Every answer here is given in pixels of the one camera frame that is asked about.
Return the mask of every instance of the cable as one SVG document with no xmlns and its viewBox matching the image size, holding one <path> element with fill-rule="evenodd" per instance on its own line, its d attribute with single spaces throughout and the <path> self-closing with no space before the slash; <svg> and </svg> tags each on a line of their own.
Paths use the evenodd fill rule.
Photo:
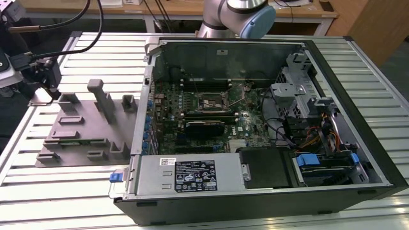
<svg viewBox="0 0 409 230">
<path fill-rule="evenodd" d="M 287 2 L 284 2 L 284 3 L 287 4 L 287 7 L 289 7 L 289 10 L 292 12 L 292 23 L 293 23 L 295 22 L 293 6 L 288 5 Z"/>
<path fill-rule="evenodd" d="M 268 94 L 269 91 L 271 91 L 271 89 L 268 88 L 268 90 L 265 91 L 265 93 L 263 95 L 263 99 L 261 99 L 261 105 L 260 105 L 261 120 L 268 125 L 268 127 L 284 138 L 284 140 L 288 142 L 289 146 L 295 147 L 295 148 L 299 148 L 297 145 L 291 141 L 291 139 L 288 139 L 288 137 L 267 122 L 267 120 L 264 118 L 263 105 L 264 105 L 264 99 L 265 99 L 267 94 Z"/>
<path fill-rule="evenodd" d="M 84 49 L 80 50 L 71 50 L 71 51 L 60 51 L 60 52 L 54 52 L 54 53 L 46 53 L 46 54 L 40 54 L 40 55 L 34 55 L 32 56 L 32 60 L 39 60 L 43 58 L 48 58 L 48 57 L 55 57 L 55 56 L 60 56 L 60 55 L 67 55 L 67 54 L 79 54 L 79 53 L 84 53 L 87 52 L 96 44 L 96 42 L 99 41 L 102 35 L 103 35 L 103 28 L 104 28 L 104 10 L 103 10 L 103 4 L 102 4 L 102 0 L 96 0 L 98 2 L 98 8 L 100 11 L 100 27 L 99 27 L 99 31 L 98 31 L 98 35 L 95 37 L 95 40 L 92 41 L 92 43 L 90 44 L 88 47 L 86 47 Z"/>
<path fill-rule="evenodd" d="M 154 20 L 158 21 L 158 18 L 156 18 L 156 16 L 155 16 L 155 14 L 152 13 L 152 10 L 151 10 L 151 7 L 150 7 L 150 5 L 148 5 L 148 3 L 147 3 L 147 0 L 144 0 L 143 2 L 144 2 L 146 5 L 147 5 L 147 8 L 148 8 L 148 11 L 150 11 L 150 13 L 151 13 L 151 15 L 152 15 L 152 17 L 154 17 Z"/>
<path fill-rule="evenodd" d="M 38 32 L 38 31 L 43 31 L 43 30 L 52 30 L 60 27 L 64 27 L 67 25 L 70 25 L 71 23 L 74 23 L 75 21 L 78 21 L 83 15 L 86 14 L 86 12 L 88 11 L 91 5 L 91 0 L 87 0 L 86 6 L 82 10 L 82 12 L 68 21 L 63 22 L 63 23 L 58 23 L 54 25 L 34 25 L 34 26 L 19 26 L 19 27 L 10 27 L 8 31 L 11 33 L 26 33 L 26 32 Z"/>
<path fill-rule="evenodd" d="M 160 4 L 162 8 L 164 9 L 164 12 L 166 12 L 166 15 L 167 15 L 168 21 L 171 22 L 171 18 L 170 18 L 170 16 L 168 16 L 167 9 L 166 9 L 164 5 L 162 4 L 162 1 L 160 1 L 160 0 L 159 0 L 159 4 Z"/>
<path fill-rule="evenodd" d="M 287 144 L 287 145 L 277 145 L 277 140 L 279 140 L 279 133 L 276 132 L 276 141 L 275 141 L 276 147 L 285 147 L 285 146 L 288 146 L 288 144 Z"/>
<path fill-rule="evenodd" d="M 40 30 L 52 30 L 52 29 L 60 28 L 60 27 L 67 26 L 71 23 L 74 23 L 76 20 L 79 20 L 83 17 L 86 12 L 88 11 L 90 4 L 91 4 L 91 0 L 87 0 L 87 3 L 86 3 L 86 6 L 84 6 L 82 12 L 72 19 L 70 19 L 68 21 L 66 21 L 63 23 L 40 26 Z"/>
<path fill-rule="evenodd" d="M 164 17 L 164 21 L 166 21 L 166 24 L 167 24 L 167 27 L 168 27 L 168 31 L 170 31 L 170 33 L 174 33 L 172 32 L 172 28 L 171 28 L 171 25 L 170 25 L 170 21 L 168 21 L 168 19 L 167 19 L 167 17 L 166 17 L 166 14 L 164 14 L 164 11 L 162 10 L 162 3 L 159 3 L 159 0 L 155 0 L 155 2 L 156 2 L 156 5 L 158 5 L 158 7 L 159 7 L 159 10 L 160 10 L 160 14 L 162 14 L 162 16 Z"/>
</svg>

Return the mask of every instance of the wooden table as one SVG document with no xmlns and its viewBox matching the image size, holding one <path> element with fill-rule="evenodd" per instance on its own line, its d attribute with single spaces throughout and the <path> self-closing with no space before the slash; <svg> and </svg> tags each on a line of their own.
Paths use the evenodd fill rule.
<svg viewBox="0 0 409 230">
<path fill-rule="evenodd" d="M 27 9 L 27 16 L 32 18 L 72 18 L 83 9 L 86 0 L 19 0 Z M 147 0 L 156 18 L 160 20 L 160 10 L 155 0 Z M 204 0 L 162 0 L 172 20 L 203 20 Z M 148 33 L 155 33 L 155 18 L 147 5 L 124 4 L 122 8 L 104 9 L 107 19 L 143 19 Z M 319 0 L 309 5 L 279 9 L 276 22 L 280 23 L 316 23 L 319 24 L 315 35 L 325 35 L 328 28 L 339 14 L 324 11 Z M 92 1 L 90 11 L 83 18 L 99 18 L 96 1 Z"/>
</svg>

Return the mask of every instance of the aluminum extrusion table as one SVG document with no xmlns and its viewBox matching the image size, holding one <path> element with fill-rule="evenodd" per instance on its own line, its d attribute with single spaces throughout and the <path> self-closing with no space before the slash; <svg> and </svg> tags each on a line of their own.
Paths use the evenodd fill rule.
<svg viewBox="0 0 409 230">
<path fill-rule="evenodd" d="M 144 41 L 166 34 L 104 33 L 84 54 L 60 57 L 62 92 L 80 99 L 94 96 L 90 79 L 100 78 L 114 99 L 140 95 L 146 63 Z M 384 145 L 397 167 L 409 178 L 409 104 L 353 41 L 343 37 L 267 36 L 267 39 L 311 39 Z M 82 49 L 95 33 L 71 37 L 67 50 Z M 340 213 L 223 222 L 139 227 L 108 198 L 110 174 L 127 167 L 91 166 L 36 168 L 42 149 L 60 108 L 30 107 L 0 156 L 0 229 L 409 229 L 409 190 L 383 200 L 369 200 Z"/>
</svg>

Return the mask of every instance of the white sticker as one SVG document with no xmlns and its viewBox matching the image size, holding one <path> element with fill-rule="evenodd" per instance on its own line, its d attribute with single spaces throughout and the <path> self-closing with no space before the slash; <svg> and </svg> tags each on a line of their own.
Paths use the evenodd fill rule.
<svg viewBox="0 0 409 230">
<path fill-rule="evenodd" d="M 175 165 L 176 158 L 160 158 L 159 165 Z"/>
<path fill-rule="evenodd" d="M 142 11 L 126 11 L 126 13 L 142 13 Z"/>
</svg>

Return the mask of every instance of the green circuit board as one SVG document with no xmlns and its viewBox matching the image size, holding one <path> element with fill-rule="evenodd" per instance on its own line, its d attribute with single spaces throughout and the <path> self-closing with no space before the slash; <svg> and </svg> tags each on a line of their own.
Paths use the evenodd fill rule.
<svg viewBox="0 0 409 230">
<path fill-rule="evenodd" d="M 205 147 L 207 153 L 231 152 L 232 139 L 244 139 L 248 146 L 271 146 L 271 137 L 259 111 L 260 90 L 251 89 L 245 92 L 244 86 L 245 82 L 233 82 L 227 92 L 186 92 L 176 84 L 156 84 L 156 114 L 163 130 L 159 137 L 162 155 L 183 154 L 176 149 L 191 147 Z M 179 135 L 184 135 L 187 122 L 183 114 L 221 109 L 236 114 L 236 124 L 225 125 L 224 134 L 202 140 L 187 138 L 184 143 L 179 143 L 176 140 Z"/>
</svg>

